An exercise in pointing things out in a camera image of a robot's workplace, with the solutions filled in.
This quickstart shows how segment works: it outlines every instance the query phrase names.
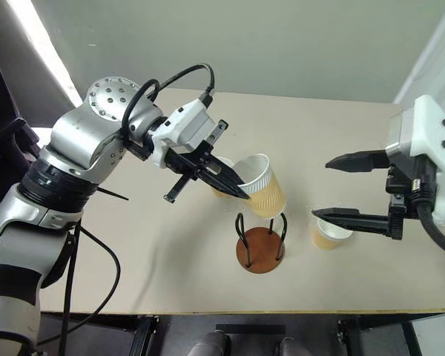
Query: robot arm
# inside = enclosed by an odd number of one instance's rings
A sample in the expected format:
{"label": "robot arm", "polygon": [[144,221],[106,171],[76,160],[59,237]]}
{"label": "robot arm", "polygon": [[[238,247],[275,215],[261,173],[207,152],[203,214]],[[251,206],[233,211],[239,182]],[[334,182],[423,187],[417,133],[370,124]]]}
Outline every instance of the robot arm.
{"label": "robot arm", "polygon": [[346,172],[388,169],[387,216],[360,214],[357,209],[313,211],[323,220],[355,231],[384,234],[401,240],[403,219],[419,219],[430,237],[445,250],[445,113],[431,96],[421,96],[412,108],[394,118],[388,145],[381,151],[345,154],[326,164]]}
{"label": "robot arm", "polygon": [[142,95],[146,89],[115,76],[93,83],[83,104],[54,125],[50,144],[2,200],[0,355],[34,350],[39,289],[60,277],[72,251],[69,230],[127,150],[142,160],[153,154],[155,165],[182,174],[165,195],[168,201],[198,178],[248,198],[237,186],[243,181],[211,155],[228,127],[207,114],[211,94],[205,92],[167,118],[152,100],[158,88],[150,98]]}

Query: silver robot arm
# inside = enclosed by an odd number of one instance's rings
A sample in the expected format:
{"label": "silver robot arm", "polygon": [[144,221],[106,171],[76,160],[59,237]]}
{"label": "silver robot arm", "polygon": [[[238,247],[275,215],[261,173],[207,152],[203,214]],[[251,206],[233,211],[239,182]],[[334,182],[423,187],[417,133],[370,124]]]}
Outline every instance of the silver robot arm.
{"label": "silver robot arm", "polygon": [[182,174],[165,196],[171,202],[189,179],[197,178],[247,198],[237,187],[242,180],[210,155],[227,124],[213,122],[206,113],[208,102],[197,99],[167,118],[145,95],[136,100],[138,92],[136,83],[120,77],[93,83],[84,103],[57,121],[50,144],[2,200],[0,355],[34,350],[39,290],[61,276],[58,271],[72,251],[69,230],[127,148],[143,160],[153,154],[156,165]]}

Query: paper cup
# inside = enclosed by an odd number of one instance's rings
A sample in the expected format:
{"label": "paper cup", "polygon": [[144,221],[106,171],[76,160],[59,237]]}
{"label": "paper cup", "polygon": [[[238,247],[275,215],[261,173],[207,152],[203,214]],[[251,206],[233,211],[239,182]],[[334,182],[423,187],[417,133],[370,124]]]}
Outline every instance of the paper cup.
{"label": "paper cup", "polygon": [[311,241],[322,250],[332,250],[350,237],[352,233],[351,230],[346,230],[317,218],[317,229],[313,232]]}
{"label": "paper cup", "polygon": [[[222,157],[222,156],[219,156],[219,157],[216,157],[216,158],[218,158],[219,161],[221,161],[222,163],[224,163],[228,167],[230,167],[230,168],[234,167],[234,163],[229,158],[225,158],[225,157]],[[227,195],[226,193],[218,191],[218,190],[216,190],[216,189],[214,189],[212,187],[211,187],[211,189],[214,192],[214,194],[216,194],[216,196],[219,197],[219,198],[229,197],[229,195]]]}
{"label": "paper cup", "polygon": [[247,157],[236,163],[233,169],[245,182],[239,187],[251,197],[245,202],[255,214],[271,219],[283,212],[286,198],[265,154]]}

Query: floor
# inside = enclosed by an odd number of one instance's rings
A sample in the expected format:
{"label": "floor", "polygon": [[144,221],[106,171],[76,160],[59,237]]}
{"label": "floor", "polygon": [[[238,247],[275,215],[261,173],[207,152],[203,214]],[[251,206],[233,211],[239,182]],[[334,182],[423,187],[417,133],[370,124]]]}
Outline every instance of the floor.
{"label": "floor", "polygon": [[[231,356],[272,356],[274,346],[285,336],[299,340],[313,356],[346,356],[337,339],[339,314],[236,314],[188,315],[160,318],[152,352],[147,356],[186,356],[205,333],[240,324],[258,326],[259,334],[230,334]],[[44,316],[39,339],[59,332],[60,320]],[[133,332],[88,325],[69,335],[67,355],[128,355]],[[365,356],[408,356],[400,326],[388,326],[363,332]],[[59,342],[40,348],[48,356],[57,355]]]}

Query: gray wall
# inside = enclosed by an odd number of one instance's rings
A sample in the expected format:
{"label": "gray wall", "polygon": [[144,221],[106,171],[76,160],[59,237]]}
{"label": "gray wall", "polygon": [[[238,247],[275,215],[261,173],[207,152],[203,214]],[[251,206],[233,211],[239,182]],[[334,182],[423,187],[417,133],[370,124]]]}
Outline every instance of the gray wall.
{"label": "gray wall", "polygon": [[163,80],[204,61],[220,91],[373,102],[394,99],[445,9],[445,0],[33,3],[80,93],[109,74]]}

